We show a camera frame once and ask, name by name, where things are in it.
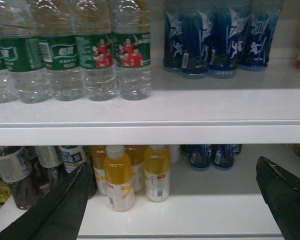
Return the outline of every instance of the white bottle cap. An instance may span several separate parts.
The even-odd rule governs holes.
[[[160,151],[165,147],[165,145],[149,145],[149,147],[153,150]]]
[[[111,159],[120,159],[125,155],[125,146],[108,145],[106,146],[106,155]]]

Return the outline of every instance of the store shelf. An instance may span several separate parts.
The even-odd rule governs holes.
[[[0,145],[300,142],[300,70],[189,80],[154,67],[151,97],[0,104]]]
[[[97,193],[88,200],[79,239],[284,240],[256,181],[260,156],[300,178],[300,163],[281,144],[243,145],[228,171],[210,166],[197,172],[183,156],[172,165],[164,202],[151,202],[142,191],[132,209],[115,212],[107,196]],[[0,210],[0,231],[23,213],[10,198]]]

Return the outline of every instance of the shelf surface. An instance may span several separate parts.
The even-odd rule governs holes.
[[[256,163],[269,158],[300,178],[300,163],[281,144],[247,144],[232,169],[190,168],[183,156],[171,167],[170,196],[152,202],[144,191],[127,212],[115,212],[99,192],[88,200],[79,239],[284,240],[256,181]],[[12,198],[0,210],[0,231],[21,216]]]
[[[300,143],[300,70],[189,80],[154,67],[152,95],[0,104],[1,145]]]

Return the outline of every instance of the blue bottle label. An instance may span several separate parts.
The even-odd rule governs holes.
[[[242,34],[249,19],[247,7],[220,8],[215,14],[209,68],[231,71],[237,68],[244,41]]]
[[[164,12],[164,58],[167,68],[181,67],[183,57],[183,16],[181,12]]]
[[[181,72],[204,74],[208,72],[213,13],[194,11],[183,20],[183,60]]]
[[[266,67],[271,43],[280,11],[254,12],[249,20],[249,35],[241,64],[248,67]]]

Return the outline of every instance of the yellow drink bottle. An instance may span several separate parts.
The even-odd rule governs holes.
[[[104,169],[104,161],[107,156],[106,146],[105,145],[92,146],[91,156],[93,161],[93,169],[95,173],[96,185],[98,186],[100,193],[102,193],[103,195],[108,195],[106,173]]]
[[[145,194],[154,202],[166,200],[170,193],[170,153],[164,145],[149,145],[144,153]]]
[[[144,157],[145,145],[126,145],[125,152],[130,157],[133,173],[134,192],[138,192],[144,188],[145,172],[144,172]]]
[[[131,160],[123,145],[108,145],[104,160],[110,203],[117,212],[125,212],[135,203]]]

